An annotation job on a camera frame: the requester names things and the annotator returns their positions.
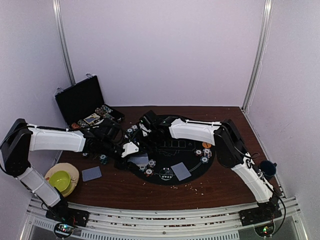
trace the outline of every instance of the beige plate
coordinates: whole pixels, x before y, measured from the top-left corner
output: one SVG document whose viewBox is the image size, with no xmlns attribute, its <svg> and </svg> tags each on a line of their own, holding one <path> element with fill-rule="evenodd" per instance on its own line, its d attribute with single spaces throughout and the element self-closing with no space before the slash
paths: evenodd
<svg viewBox="0 0 320 240">
<path fill-rule="evenodd" d="M 64 197 L 66 197 L 70 195 L 72 191 L 76 188 L 80 176 L 79 171 L 78 169 L 76 169 L 75 166 L 71 165 L 70 163 L 58 163 L 54 165 L 52 168 L 50 168 L 50 170 L 46 173 L 46 175 L 44 176 L 45 180 L 49 182 L 50 177 L 58 171 L 66 171 L 70 174 L 71 177 L 70 189 L 62 194 Z"/>
</svg>

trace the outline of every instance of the green bowl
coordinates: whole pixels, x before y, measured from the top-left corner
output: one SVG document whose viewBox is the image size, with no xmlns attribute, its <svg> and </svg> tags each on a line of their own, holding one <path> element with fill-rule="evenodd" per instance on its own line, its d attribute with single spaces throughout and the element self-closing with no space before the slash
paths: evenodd
<svg viewBox="0 0 320 240">
<path fill-rule="evenodd" d="M 71 182 L 71 177 L 66 171 L 57 171 L 49 179 L 49 184 L 56 187 L 59 192 L 66 190 Z"/>
</svg>

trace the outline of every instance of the wooden table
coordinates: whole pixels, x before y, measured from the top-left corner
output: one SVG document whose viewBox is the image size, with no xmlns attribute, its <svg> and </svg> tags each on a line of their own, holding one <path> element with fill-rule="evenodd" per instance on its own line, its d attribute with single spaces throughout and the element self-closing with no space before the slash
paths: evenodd
<svg viewBox="0 0 320 240">
<path fill-rule="evenodd" d="M 176 114 L 199 121 L 232 119 L 242 135 L 248 151 L 260 153 L 256 164 L 266 157 L 238 107 L 141 106 L 116 107 L 125 114 L 124 128 L 136 123 L 149 110 L 156 114 Z M 80 178 L 74 192 L 67 197 L 72 203 L 131 210 L 184 210 L 214 208 L 255 202 L 255 197 L 241 178 L 221 166 L 217 159 L 198 179 L 183 185 L 162 186 L 143 181 L 127 170 L 118 170 L 111 161 L 101 165 L 98 159 L 82 158 L 81 153 L 63 152 L 60 163 L 70 163 L 79 172 L 100 166 L 102 177 L 83 182 Z M 275 179 L 271 183 L 278 187 Z"/>
</svg>

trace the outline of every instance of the black poker mat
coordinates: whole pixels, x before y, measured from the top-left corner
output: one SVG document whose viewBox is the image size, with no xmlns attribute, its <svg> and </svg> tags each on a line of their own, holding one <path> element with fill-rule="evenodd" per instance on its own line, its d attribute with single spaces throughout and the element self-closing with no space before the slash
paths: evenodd
<svg viewBox="0 0 320 240">
<path fill-rule="evenodd" d="M 161 115 L 161 118 L 165 119 L 168 115 Z M 158 185 L 180 185 L 191 182 L 207 172 L 211 167 L 215 158 L 215 147 L 211 146 L 212 157 L 209 158 L 208 163 L 201 163 L 200 156 L 196 156 L 196 150 L 203 150 L 203 142 L 194 141 L 189 139 L 169 139 L 163 142 L 161 145 L 152 147 L 152 152 L 148 153 L 149 160 L 156 162 L 153 169 L 153 175 L 146 176 L 144 171 L 138 169 L 130 169 L 130 171 L 137 177 L 143 179 L 146 182 L 158 184 Z M 178 178 L 173 175 L 169 180 L 163 180 L 160 171 L 163 168 L 171 168 L 171 166 L 184 163 L 186 168 L 190 171 L 191 176 L 179 181 Z"/>
</svg>

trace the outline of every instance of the dark cup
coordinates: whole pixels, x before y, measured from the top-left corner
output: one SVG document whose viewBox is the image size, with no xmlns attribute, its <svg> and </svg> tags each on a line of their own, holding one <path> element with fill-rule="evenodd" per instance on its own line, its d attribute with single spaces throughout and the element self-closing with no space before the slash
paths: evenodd
<svg viewBox="0 0 320 240">
<path fill-rule="evenodd" d="M 259 164 L 259 168 L 261 169 L 263 176 L 266 180 L 270 181 L 273 176 L 277 173 L 277 164 L 268 160 L 264 160 Z"/>
</svg>

